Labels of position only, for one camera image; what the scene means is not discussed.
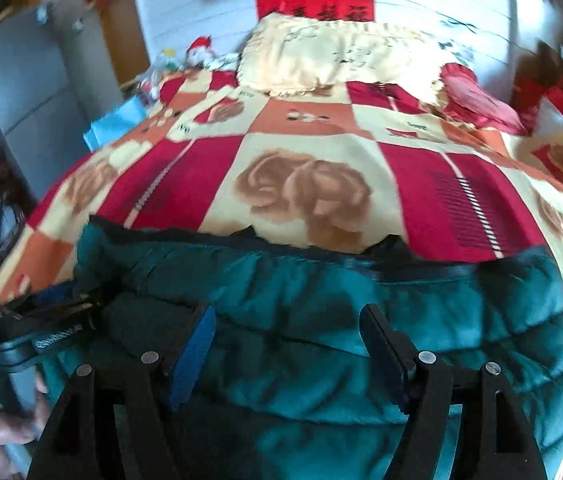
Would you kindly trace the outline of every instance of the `patterned blanket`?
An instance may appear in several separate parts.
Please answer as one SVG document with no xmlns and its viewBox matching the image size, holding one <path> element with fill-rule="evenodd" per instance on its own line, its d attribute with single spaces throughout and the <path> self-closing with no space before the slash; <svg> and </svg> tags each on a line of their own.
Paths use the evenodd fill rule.
<svg viewBox="0 0 563 480">
<path fill-rule="evenodd" d="M 131 229 L 253 226 L 271 242 L 351 253 L 397 234 L 455 262 L 547 244 L 563 279 L 563 132 L 476 130 L 392 85 L 270 98 L 232 72 L 177 76 L 162 101 L 48 193 L 0 270 L 1 301 L 71 278 L 94 213 Z"/>
</svg>

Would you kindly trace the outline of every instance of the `metal rivet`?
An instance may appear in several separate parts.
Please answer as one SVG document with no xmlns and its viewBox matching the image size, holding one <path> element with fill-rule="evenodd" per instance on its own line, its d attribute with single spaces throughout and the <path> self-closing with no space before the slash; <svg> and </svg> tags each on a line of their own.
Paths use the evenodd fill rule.
<svg viewBox="0 0 563 480">
<path fill-rule="evenodd" d="M 423 352 L 419 352 L 419 360 L 422 363 L 431 365 L 437 360 L 437 356 L 434 353 L 429 352 L 428 350 L 424 350 Z"/>
<path fill-rule="evenodd" d="M 492 361 L 485 364 L 485 369 L 489 374 L 499 375 L 501 373 L 501 367 L 497 363 Z"/>
<path fill-rule="evenodd" d="M 80 376 L 80 377 L 86 377 L 92 371 L 93 371 L 93 367 L 91 365 L 79 365 L 78 366 L 78 376 Z"/>
<path fill-rule="evenodd" d="M 158 359 L 159 354 L 157 352 L 153 352 L 152 350 L 149 350 L 148 352 L 144 352 L 142 354 L 142 363 L 145 365 L 151 365 Z"/>
</svg>

